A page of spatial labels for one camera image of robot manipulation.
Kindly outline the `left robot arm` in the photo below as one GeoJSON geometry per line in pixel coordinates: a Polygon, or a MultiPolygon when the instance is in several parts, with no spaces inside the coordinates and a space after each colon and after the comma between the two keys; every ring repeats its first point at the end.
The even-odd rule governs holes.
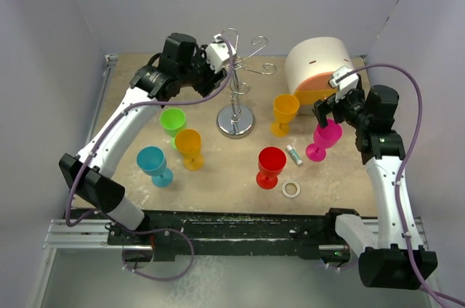
{"type": "Polygon", "coordinates": [[[208,45],[183,33],[172,33],[163,50],[136,71],[120,105],[104,126],[75,155],[64,154],[59,167],[69,187],[65,210],[67,226],[74,196],[124,226],[124,236],[133,244],[144,243],[150,234],[148,216],[113,181],[121,158],[143,126],[165,105],[174,104],[180,90],[190,87],[203,103],[225,88],[233,75],[237,52],[222,35],[208,45]]]}

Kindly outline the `pink plastic wine glass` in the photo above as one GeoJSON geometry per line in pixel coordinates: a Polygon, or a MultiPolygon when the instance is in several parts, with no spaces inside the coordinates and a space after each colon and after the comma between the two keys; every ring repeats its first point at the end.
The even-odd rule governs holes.
{"type": "Polygon", "coordinates": [[[328,119],[328,125],[317,128],[313,134],[313,143],[306,148],[306,156],[314,162],[321,162],[326,158],[326,150],[333,147],[342,137],[343,129],[340,124],[328,119]]]}

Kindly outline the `green plastic wine glass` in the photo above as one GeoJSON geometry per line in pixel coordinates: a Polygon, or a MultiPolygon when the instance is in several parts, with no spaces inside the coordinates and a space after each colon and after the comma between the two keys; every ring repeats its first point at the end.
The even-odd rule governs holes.
{"type": "Polygon", "coordinates": [[[170,137],[171,147],[177,150],[175,137],[179,132],[187,128],[185,112],[180,108],[165,109],[160,115],[159,122],[164,132],[170,137]]]}

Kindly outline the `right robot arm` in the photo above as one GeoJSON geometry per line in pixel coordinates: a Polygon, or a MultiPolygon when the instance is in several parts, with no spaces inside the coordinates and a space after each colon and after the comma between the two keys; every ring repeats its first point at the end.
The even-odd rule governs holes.
{"type": "Polygon", "coordinates": [[[332,94],[313,105],[318,131],[335,123],[355,129],[355,145],[370,177],[378,209],[378,232],[371,232],[360,216],[337,214],[323,225],[330,243],[343,240],[358,258],[362,284],[369,288],[417,290],[437,268],[437,255],[428,251],[412,215],[405,183],[407,155],[401,136],[392,128],[399,94],[388,86],[369,92],[351,89],[342,98],[332,94]]]}

